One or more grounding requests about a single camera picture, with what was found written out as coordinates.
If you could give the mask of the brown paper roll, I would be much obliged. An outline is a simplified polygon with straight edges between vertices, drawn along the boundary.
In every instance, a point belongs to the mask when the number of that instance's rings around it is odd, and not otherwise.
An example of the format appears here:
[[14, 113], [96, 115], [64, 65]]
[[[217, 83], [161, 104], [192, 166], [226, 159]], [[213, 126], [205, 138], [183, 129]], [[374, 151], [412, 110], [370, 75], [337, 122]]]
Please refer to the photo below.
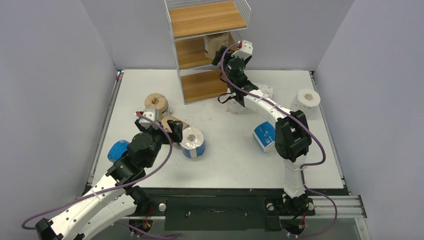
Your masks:
[[209, 60], [213, 60], [216, 56], [216, 52], [218, 52], [222, 46], [227, 47], [229, 45], [229, 35], [228, 32], [205, 35], [203, 37], [205, 57]]

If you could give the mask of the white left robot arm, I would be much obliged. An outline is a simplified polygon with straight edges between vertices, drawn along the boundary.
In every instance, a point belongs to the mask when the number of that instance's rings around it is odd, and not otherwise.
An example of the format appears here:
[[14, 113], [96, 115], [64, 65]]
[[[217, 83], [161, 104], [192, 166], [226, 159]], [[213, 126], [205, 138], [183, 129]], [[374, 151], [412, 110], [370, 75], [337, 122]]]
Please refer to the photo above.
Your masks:
[[89, 240], [108, 225], [149, 209], [149, 195], [137, 185], [148, 177], [162, 145], [172, 146], [183, 140], [183, 122], [168, 120], [170, 131], [147, 117], [135, 121], [139, 129], [131, 141], [120, 140], [109, 150], [112, 166], [79, 201], [51, 218], [35, 225], [41, 240]]

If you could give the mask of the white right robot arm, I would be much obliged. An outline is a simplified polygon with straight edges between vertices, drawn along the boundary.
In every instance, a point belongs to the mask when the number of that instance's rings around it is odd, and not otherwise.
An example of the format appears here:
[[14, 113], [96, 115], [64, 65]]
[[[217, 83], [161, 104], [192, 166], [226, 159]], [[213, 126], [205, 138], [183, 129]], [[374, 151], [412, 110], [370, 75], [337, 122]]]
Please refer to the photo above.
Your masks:
[[274, 147], [284, 160], [284, 187], [282, 207], [294, 214], [308, 208], [303, 168], [312, 143], [307, 118], [301, 110], [292, 111], [278, 105], [253, 84], [244, 70], [252, 58], [250, 43], [236, 44], [237, 50], [221, 46], [212, 64], [220, 65], [222, 82], [227, 83], [228, 99], [255, 111], [274, 129]]

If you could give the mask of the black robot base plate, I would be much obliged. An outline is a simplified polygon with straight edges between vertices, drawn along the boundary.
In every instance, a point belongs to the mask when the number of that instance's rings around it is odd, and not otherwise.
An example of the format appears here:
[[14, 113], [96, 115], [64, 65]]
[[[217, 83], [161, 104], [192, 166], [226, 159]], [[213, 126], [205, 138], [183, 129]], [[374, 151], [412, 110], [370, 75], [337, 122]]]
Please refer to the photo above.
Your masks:
[[164, 221], [166, 231], [245, 231], [263, 229], [267, 232], [303, 233], [306, 220], [316, 214], [311, 196], [330, 200], [331, 191], [308, 192], [306, 210], [286, 212], [281, 189], [219, 189], [219, 188], [146, 188], [150, 206], [144, 211], [124, 216], [131, 230], [152, 231]]

